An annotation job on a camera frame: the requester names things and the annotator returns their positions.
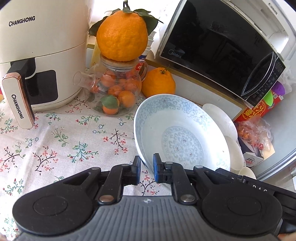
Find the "changhong logo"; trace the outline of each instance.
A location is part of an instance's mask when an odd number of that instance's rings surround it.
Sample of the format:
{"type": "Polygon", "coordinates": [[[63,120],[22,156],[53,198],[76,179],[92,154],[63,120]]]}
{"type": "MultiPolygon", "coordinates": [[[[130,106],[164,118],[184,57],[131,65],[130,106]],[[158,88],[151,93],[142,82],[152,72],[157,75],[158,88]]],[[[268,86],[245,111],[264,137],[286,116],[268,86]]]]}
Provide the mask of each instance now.
{"type": "Polygon", "coordinates": [[[17,102],[17,96],[16,95],[11,95],[11,97],[12,97],[12,100],[13,100],[13,102],[15,104],[15,108],[17,109],[17,112],[18,112],[20,118],[23,119],[24,116],[22,115],[22,111],[21,111],[20,106],[19,106],[19,104],[17,102]]]}
{"type": "Polygon", "coordinates": [[[20,23],[30,22],[30,21],[34,21],[34,20],[35,20],[35,16],[26,17],[26,18],[21,18],[21,19],[14,20],[14,21],[9,21],[8,25],[11,27],[11,26],[14,26],[14,25],[17,25],[20,23]]]}

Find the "rubber grip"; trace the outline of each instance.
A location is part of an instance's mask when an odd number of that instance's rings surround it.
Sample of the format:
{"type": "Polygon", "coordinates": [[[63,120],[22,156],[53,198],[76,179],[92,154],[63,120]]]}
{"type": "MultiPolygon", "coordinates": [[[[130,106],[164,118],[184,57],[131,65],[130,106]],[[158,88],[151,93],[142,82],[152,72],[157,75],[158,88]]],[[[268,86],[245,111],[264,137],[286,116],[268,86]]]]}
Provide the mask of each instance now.
{"type": "Polygon", "coordinates": [[[123,196],[114,205],[102,206],[83,227],[72,233],[34,236],[22,233],[16,241],[278,241],[272,234],[234,237],[209,226],[193,206],[181,205],[172,196],[123,196]]]}

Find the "orange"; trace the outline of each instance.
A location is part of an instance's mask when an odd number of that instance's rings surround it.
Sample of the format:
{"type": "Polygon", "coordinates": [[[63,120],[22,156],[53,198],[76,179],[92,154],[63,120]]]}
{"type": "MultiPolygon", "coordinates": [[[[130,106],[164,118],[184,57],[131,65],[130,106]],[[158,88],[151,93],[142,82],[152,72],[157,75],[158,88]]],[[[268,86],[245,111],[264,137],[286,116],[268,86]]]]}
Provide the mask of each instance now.
{"type": "Polygon", "coordinates": [[[142,82],[142,92],[148,98],[157,94],[175,94],[176,83],[165,68],[156,68],[147,73],[142,82]]]}
{"type": "Polygon", "coordinates": [[[126,83],[126,79],[119,79],[118,80],[118,85],[121,87],[124,87],[125,83],[126,83]]]}
{"type": "Polygon", "coordinates": [[[136,102],[134,94],[127,90],[121,91],[118,95],[118,99],[125,108],[133,107],[136,102]]]}
{"type": "Polygon", "coordinates": [[[131,69],[130,71],[126,72],[126,78],[132,78],[136,75],[137,71],[135,69],[131,69]]]}
{"type": "Polygon", "coordinates": [[[107,115],[115,115],[118,112],[118,108],[116,109],[108,109],[107,107],[103,106],[103,111],[107,114],[107,115]]]}
{"type": "Polygon", "coordinates": [[[90,90],[90,92],[92,92],[92,93],[98,93],[99,91],[100,91],[100,89],[97,85],[94,85],[90,90]]]}
{"type": "Polygon", "coordinates": [[[105,87],[111,87],[115,85],[115,74],[111,70],[107,70],[101,77],[100,82],[105,87]]]}
{"type": "Polygon", "coordinates": [[[135,79],[128,79],[126,81],[126,84],[124,85],[125,90],[129,90],[129,91],[133,92],[134,94],[136,93],[136,91],[138,91],[140,93],[141,87],[142,87],[141,81],[138,81],[135,79]]]}
{"type": "Polygon", "coordinates": [[[105,57],[115,61],[133,60],[147,47],[146,23],[136,13],[117,11],[100,25],[96,40],[105,57]]]}
{"type": "Polygon", "coordinates": [[[118,96],[118,94],[122,91],[122,87],[119,85],[111,86],[108,89],[108,95],[118,96]]]}

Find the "air fryer handle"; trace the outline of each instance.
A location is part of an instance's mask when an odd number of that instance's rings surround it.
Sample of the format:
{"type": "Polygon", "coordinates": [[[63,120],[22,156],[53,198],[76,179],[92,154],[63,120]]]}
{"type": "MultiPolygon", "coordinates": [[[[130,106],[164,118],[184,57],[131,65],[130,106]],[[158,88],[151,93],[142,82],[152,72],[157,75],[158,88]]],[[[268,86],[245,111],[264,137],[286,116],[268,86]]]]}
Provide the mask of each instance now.
{"type": "Polygon", "coordinates": [[[248,77],[248,80],[247,80],[247,82],[246,82],[246,84],[245,84],[245,86],[244,86],[244,88],[243,88],[243,90],[242,90],[242,93],[241,93],[241,97],[242,97],[242,98],[247,98],[247,97],[249,97],[249,96],[255,94],[260,88],[263,87],[263,85],[266,83],[266,81],[268,80],[270,74],[271,74],[272,71],[273,71],[273,68],[274,68],[274,65],[275,65],[276,59],[277,59],[277,55],[276,55],[276,53],[275,53],[275,52],[271,52],[270,54],[266,55],[266,56],[265,56],[265,57],[264,57],[264,58],[263,58],[263,59],[262,59],[257,65],[256,65],[256,67],[253,69],[252,73],[251,73],[250,76],[248,77]],[[261,67],[265,64],[266,60],[267,60],[268,58],[270,58],[270,57],[271,57],[270,66],[269,66],[269,68],[268,68],[268,70],[267,70],[265,76],[264,76],[264,77],[260,80],[260,82],[259,82],[257,85],[255,85],[252,89],[246,91],[246,88],[247,88],[247,86],[249,85],[250,80],[254,77],[254,74],[257,72],[257,70],[258,70],[259,68],[261,68],[261,67]]]}
{"type": "Polygon", "coordinates": [[[27,95],[25,75],[30,59],[15,61],[2,79],[3,92],[19,126],[30,129],[34,126],[34,113],[27,95]]]}

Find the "metal screw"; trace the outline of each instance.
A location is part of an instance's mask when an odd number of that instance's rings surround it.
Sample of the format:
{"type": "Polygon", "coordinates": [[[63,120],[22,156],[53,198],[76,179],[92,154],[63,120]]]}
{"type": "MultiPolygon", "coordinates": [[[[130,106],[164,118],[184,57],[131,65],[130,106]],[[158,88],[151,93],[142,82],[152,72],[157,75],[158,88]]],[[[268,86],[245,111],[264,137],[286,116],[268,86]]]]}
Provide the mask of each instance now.
{"type": "Polygon", "coordinates": [[[114,200],[114,197],[112,195],[103,195],[100,196],[99,200],[101,202],[112,202],[114,200]]]}
{"type": "Polygon", "coordinates": [[[193,202],[195,200],[195,197],[191,194],[185,194],[181,196],[182,202],[193,202]]]}

